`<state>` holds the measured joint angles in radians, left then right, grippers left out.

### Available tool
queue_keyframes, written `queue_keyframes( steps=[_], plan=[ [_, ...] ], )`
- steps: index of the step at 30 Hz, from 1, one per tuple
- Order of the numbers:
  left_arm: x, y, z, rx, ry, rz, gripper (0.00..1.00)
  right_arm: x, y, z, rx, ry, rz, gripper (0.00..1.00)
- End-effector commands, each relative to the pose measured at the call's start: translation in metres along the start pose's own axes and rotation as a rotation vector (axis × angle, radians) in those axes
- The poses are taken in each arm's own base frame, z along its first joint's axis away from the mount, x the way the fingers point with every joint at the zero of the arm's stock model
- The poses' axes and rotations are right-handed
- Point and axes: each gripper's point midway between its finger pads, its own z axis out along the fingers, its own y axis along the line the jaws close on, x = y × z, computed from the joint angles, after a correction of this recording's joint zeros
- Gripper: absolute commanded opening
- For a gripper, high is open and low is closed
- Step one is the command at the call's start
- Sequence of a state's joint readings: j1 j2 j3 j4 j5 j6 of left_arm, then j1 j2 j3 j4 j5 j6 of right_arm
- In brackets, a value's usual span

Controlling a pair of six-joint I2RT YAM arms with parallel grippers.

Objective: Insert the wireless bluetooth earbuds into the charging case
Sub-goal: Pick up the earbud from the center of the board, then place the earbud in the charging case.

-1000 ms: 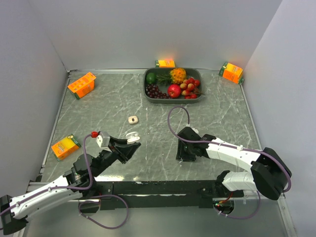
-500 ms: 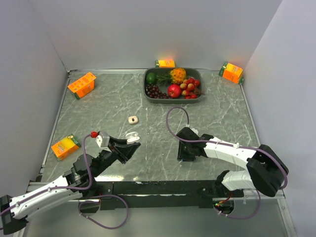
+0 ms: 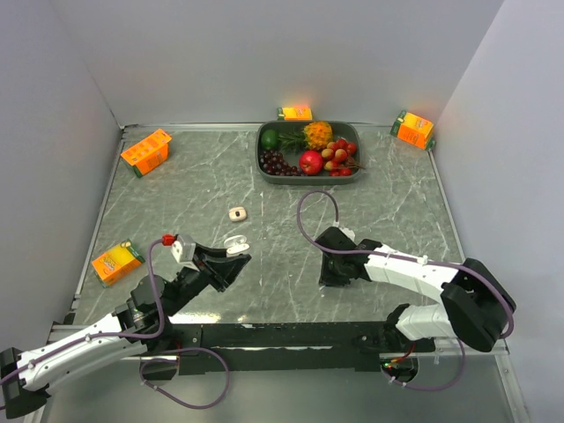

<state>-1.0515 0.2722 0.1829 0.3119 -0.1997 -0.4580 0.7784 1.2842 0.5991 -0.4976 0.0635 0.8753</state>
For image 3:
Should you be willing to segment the white earbuds charging case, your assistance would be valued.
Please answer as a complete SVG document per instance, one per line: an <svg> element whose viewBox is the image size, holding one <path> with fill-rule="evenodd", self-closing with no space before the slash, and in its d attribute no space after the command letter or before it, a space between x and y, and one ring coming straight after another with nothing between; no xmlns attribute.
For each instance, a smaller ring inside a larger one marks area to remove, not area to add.
<svg viewBox="0 0 564 423"><path fill-rule="evenodd" d="M224 249L227 256L238 256L249 249L247 237L244 235L235 235L225 239Z"/></svg>

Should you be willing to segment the pink earbuds charging case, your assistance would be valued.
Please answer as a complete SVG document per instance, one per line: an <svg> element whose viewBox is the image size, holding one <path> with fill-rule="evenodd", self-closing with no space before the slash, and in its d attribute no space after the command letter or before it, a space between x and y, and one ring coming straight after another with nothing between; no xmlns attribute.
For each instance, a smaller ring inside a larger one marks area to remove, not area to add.
<svg viewBox="0 0 564 423"><path fill-rule="evenodd" d="M228 211L228 218L232 222L241 222L248 217L247 211L242 206L237 206Z"/></svg>

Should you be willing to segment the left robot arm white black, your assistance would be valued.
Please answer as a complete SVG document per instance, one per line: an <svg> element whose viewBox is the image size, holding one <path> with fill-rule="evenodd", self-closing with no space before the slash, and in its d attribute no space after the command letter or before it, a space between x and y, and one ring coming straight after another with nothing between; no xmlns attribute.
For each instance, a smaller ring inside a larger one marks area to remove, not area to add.
<svg viewBox="0 0 564 423"><path fill-rule="evenodd" d="M171 281L150 269L124 304L67 338L31 351L2 351L1 409L6 418L37 411L62 384L122 358L166 353L174 344L171 316L207 287L224 292L251 256L229 256L225 249L194 244L189 258Z"/></svg>

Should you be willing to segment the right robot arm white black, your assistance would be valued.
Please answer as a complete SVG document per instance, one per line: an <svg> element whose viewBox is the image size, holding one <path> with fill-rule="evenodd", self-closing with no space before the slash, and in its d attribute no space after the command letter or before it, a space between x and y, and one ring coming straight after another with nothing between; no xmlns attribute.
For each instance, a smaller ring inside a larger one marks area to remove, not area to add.
<svg viewBox="0 0 564 423"><path fill-rule="evenodd" d="M365 239L356 244L335 226L314 244L323 252L322 286L347 286L363 279L399 286L433 302L403 304L389 314L384 337L395 351L404 351L423 338L458 338L474 350L489 353L516 311L514 300L477 259L436 262L379 241Z"/></svg>

